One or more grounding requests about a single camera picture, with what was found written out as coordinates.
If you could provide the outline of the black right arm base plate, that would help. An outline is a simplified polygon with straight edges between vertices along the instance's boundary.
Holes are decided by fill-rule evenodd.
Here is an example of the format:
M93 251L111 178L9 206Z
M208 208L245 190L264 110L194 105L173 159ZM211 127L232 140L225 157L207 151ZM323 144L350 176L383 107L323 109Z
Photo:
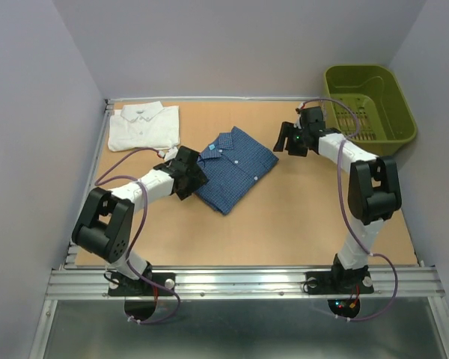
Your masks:
M309 295L351 295L372 294L374 288L372 282L364 284L365 279L370 278L368 271L345 271L343 274L329 271L307 271L302 284L304 293Z

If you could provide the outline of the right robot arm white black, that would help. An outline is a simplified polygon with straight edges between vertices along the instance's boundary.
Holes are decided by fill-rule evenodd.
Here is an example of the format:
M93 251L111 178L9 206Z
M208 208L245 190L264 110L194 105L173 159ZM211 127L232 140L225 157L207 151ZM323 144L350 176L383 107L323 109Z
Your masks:
M397 164L390 156L361 149L336 128L328 128L320 107L300 105L295 123L283 122L273 150L305 157L308 151L332 160L339 175L348 174L348 189L338 200L348 236L329 271L308 271L304 291L310 295L373 292L370 258L383 224L402 206Z

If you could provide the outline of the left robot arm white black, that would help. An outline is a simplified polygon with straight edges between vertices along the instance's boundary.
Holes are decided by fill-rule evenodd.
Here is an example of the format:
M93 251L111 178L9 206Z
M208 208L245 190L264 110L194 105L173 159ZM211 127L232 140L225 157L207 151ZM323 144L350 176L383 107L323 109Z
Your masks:
M144 227L148 206L175 194L185 200L208 179L198 164L200 153L181 146L167 153L154 151L165 161L144 176L108 177L107 170L85 199L71 240L75 245L100 257L126 278L126 286L136 295L145 294L151 286L164 289L152 281L148 261L132 247ZM134 214L142 214L137 234L131 238Z

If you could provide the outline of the blue checkered long sleeve shirt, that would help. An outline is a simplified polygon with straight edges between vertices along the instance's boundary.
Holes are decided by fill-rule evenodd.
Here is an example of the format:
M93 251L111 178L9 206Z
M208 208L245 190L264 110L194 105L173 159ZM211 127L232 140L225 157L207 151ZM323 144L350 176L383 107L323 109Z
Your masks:
M208 182L196 195L213 210L228 215L277 163L271 150L235 126L220 133L200 153L198 165Z

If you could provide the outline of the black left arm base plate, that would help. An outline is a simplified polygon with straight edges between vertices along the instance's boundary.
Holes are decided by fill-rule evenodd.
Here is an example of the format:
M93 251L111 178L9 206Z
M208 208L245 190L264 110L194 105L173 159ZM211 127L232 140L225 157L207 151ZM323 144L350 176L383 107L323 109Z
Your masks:
M132 280L117 271L107 270L103 277L109 282L108 295L111 297L172 296L171 293L157 289L142 279Z

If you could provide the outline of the white shirt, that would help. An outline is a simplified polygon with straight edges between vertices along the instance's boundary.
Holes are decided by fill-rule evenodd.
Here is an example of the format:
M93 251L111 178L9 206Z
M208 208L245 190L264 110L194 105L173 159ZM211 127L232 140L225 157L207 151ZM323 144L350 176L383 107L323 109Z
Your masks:
M149 147L168 150L180 143L179 106L160 101L125 105L109 119L108 149L112 152Z

